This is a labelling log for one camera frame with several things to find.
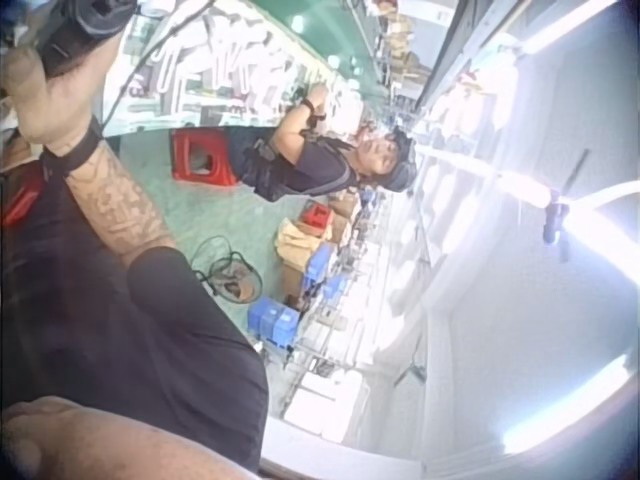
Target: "sleeve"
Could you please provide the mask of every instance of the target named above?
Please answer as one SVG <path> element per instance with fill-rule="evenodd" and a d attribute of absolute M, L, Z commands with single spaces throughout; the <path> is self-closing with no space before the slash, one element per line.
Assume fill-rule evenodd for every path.
<path fill-rule="evenodd" d="M 137 307 L 157 321 L 238 343 L 253 351 L 180 251 L 169 247 L 147 250 L 129 266 L 127 283 Z"/>

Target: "red object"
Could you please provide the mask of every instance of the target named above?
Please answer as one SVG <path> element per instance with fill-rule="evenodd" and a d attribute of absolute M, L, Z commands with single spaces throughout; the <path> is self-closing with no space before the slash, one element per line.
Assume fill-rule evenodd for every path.
<path fill-rule="evenodd" d="M 2 225 L 5 227 L 15 225 L 26 217 L 44 188 L 45 181 L 40 162 L 32 162 L 27 165 L 20 175 L 22 177 L 17 181 L 21 185 L 18 191 L 11 196 L 7 207 L 2 212 Z"/>
<path fill-rule="evenodd" d="M 325 229 L 331 222 L 331 209 L 326 205 L 313 202 L 302 214 L 302 222 L 311 227 Z"/>
<path fill-rule="evenodd" d="M 238 183 L 229 164 L 227 138 L 219 129 L 182 128 L 174 130 L 171 135 L 174 179 L 222 187 Z M 190 158 L 195 147 L 211 158 L 211 170 L 207 173 L 197 173 L 191 169 Z"/>

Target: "tattooed arm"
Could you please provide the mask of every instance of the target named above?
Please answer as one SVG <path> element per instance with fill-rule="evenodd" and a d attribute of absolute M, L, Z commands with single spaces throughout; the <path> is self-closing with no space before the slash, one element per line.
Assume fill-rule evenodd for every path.
<path fill-rule="evenodd" d="M 66 181 L 95 232 L 126 266 L 149 248 L 176 248 L 162 215 L 106 142 Z"/>
<path fill-rule="evenodd" d="M 48 80 L 33 49 L 9 52 L 0 80 L 13 101 L 26 141 L 46 145 L 59 157 L 81 141 L 91 121 L 91 99 L 119 43 L 120 35 L 94 50 L 71 72 Z M 151 247 L 175 247 L 162 216 L 106 142 L 66 182 L 95 232 L 125 265 Z"/>

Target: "tattoo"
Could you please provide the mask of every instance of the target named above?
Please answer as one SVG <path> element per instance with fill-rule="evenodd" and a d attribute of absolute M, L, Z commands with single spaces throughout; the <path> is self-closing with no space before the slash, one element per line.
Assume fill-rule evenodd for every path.
<path fill-rule="evenodd" d="M 173 246 L 162 215 L 106 142 L 67 185 L 98 236 L 126 263 L 152 246 Z"/>

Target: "hand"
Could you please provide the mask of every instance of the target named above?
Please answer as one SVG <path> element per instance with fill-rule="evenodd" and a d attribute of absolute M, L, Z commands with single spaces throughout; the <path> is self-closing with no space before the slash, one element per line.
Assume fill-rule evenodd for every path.
<path fill-rule="evenodd" d="M 1 84 L 11 97 L 18 128 L 27 141 L 62 156 L 82 140 L 91 121 L 91 99 L 115 60 L 121 37 L 108 40 L 77 68 L 48 81 L 35 50 L 20 47 L 9 53 Z"/>
<path fill-rule="evenodd" d="M 307 94 L 307 100 L 313 103 L 313 106 L 318 109 L 322 105 L 324 105 L 324 102 L 327 100 L 328 96 L 329 89 L 327 88 L 327 86 L 322 83 L 318 83 L 311 87 L 311 89 L 309 90 L 309 93 Z"/>

